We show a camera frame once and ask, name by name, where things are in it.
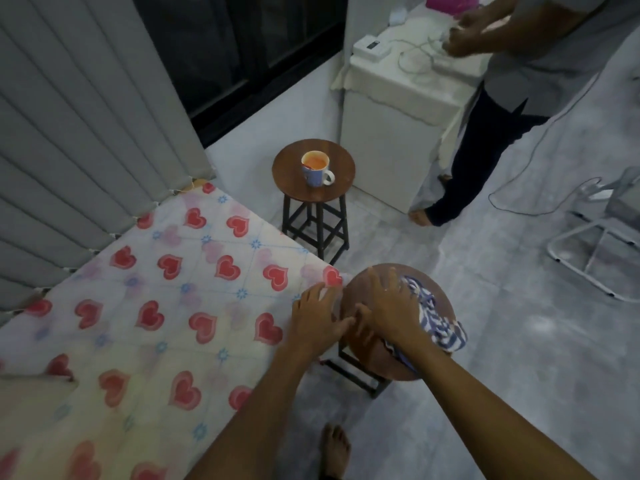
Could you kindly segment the mattress with red heart sheet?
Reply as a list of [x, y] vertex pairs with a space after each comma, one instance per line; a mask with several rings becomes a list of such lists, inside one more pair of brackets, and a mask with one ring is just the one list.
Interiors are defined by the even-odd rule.
[[213, 183], [0, 327], [0, 480], [182, 480], [340, 272]]

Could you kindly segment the cream cloth cover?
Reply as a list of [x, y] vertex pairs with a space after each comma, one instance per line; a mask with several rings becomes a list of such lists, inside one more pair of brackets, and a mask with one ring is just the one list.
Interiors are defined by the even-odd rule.
[[446, 73], [428, 68], [425, 73], [408, 74], [398, 67], [398, 58], [389, 55], [372, 63], [353, 55], [331, 84], [392, 107], [431, 126], [447, 127], [462, 113], [476, 92], [468, 84]]

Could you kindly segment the grey vertical blinds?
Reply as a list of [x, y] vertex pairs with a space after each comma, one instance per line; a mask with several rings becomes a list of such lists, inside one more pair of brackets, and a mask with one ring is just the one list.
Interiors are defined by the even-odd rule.
[[215, 176], [134, 0], [0, 0], [0, 327]]

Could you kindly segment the round wooden stool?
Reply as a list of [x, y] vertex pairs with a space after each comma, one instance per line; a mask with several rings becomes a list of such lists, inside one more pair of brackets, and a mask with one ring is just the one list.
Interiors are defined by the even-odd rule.
[[337, 357], [323, 364], [371, 399], [394, 382], [425, 379], [429, 385], [439, 375], [436, 367], [467, 343], [441, 286], [408, 265], [380, 264], [359, 273], [339, 311], [340, 317], [361, 312], [360, 323], [340, 339]]
[[[313, 172], [303, 164], [308, 153], [327, 157], [319, 187], [307, 181]], [[271, 170], [283, 194], [282, 233], [309, 244], [320, 259], [336, 264], [350, 247], [346, 193], [356, 176], [351, 154], [331, 141], [302, 139], [279, 151]]]

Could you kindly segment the person's right forearm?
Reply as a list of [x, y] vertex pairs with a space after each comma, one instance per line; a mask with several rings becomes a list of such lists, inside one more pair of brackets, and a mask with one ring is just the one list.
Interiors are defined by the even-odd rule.
[[598, 480], [430, 340], [410, 357], [486, 480]]

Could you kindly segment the blue mug with orange drink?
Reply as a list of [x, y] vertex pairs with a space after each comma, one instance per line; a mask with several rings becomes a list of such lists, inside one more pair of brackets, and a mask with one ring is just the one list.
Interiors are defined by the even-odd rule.
[[305, 153], [301, 158], [301, 165], [306, 183], [310, 187], [333, 185], [335, 175], [330, 169], [330, 158], [319, 150]]

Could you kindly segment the person's left hand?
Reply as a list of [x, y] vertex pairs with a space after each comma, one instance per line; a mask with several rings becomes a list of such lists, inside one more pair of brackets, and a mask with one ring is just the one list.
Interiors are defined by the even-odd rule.
[[333, 307], [340, 298], [342, 287], [328, 287], [318, 282], [305, 290], [292, 306], [291, 324], [286, 345], [298, 357], [312, 362], [340, 340], [333, 340], [330, 323]]

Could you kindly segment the blue white striped cloth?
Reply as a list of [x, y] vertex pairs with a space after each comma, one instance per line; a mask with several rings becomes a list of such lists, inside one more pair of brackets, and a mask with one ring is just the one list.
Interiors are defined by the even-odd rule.
[[[407, 275], [398, 275], [398, 277], [405, 282], [411, 293], [416, 295], [420, 307], [420, 327], [427, 332], [433, 345], [448, 356], [464, 348], [468, 341], [467, 333], [452, 313], [439, 310], [438, 306], [443, 304], [443, 300], [437, 298], [435, 293], [418, 279]], [[384, 339], [382, 344], [395, 362], [414, 375], [420, 375], [420, 368], [413, 364], [410, 354], [402, 352], [400, 348]]]

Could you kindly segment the black framed window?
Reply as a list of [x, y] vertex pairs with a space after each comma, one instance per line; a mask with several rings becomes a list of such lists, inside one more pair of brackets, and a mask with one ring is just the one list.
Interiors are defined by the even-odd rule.
[[348, 0], [133, 0], [204, 148], [343, 48]]

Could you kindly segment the white box device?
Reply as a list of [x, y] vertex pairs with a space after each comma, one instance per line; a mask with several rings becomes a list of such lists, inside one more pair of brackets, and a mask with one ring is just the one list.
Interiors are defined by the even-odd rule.
[[353, 45], [352, 55], [377, 63], [391, 53], [391, 46], [373, 35], [365, 35]]

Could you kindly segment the pink bag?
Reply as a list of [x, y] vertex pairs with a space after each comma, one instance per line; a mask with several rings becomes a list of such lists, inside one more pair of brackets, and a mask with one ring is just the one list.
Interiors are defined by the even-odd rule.
[[428, 9], [451, 16], [460, 15], [477, 8], [479, 5], [480, 0], [426, 0]]

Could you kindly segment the person's left forearm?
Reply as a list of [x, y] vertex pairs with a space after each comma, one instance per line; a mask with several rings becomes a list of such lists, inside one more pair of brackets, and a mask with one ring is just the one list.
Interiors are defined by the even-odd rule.
[[184, 480], [269, 480], [301, 379], [326, 350], [302, 339], [281, 345], [249, 398]]

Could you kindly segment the person's bare foot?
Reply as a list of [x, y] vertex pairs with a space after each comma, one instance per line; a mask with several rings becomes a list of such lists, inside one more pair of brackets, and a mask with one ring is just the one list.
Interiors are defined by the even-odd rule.
[[321, 437], [319, 480], [344, 480], [349, 466], [351, 443], [341, 425], [327, 423]]

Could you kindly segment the white cabinet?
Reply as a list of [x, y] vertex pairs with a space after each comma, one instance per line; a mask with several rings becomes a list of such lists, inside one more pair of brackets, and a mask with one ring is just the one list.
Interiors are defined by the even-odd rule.
[[[452, 58], [442, 49], [454, 21], [420, 17], [375, 36], [391, 46], [398, 67], [408, 74], [428, 68], [476, 85], [488, 56]], [[419, 202], [429, 174], [448, 167], [474, 96], [447, 127], [431, 126], [392, 107], [344, 90], [340, 144], [354, 158], [354, 185], [396, 210], [407, 213]]]

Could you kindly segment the person's right hand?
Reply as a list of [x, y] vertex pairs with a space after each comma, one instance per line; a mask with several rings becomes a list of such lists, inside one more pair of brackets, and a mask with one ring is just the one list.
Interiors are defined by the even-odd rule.
[[369, 267], [367, 275], [371, 295], [369, 304], [364, 305], [372, 310], [373, 334], [407, 354], [428, 344], [430, 337], [419, 323], [417, 297], [398, 277], [396, 269], [391, 267], [380, 276], [377, 270]]

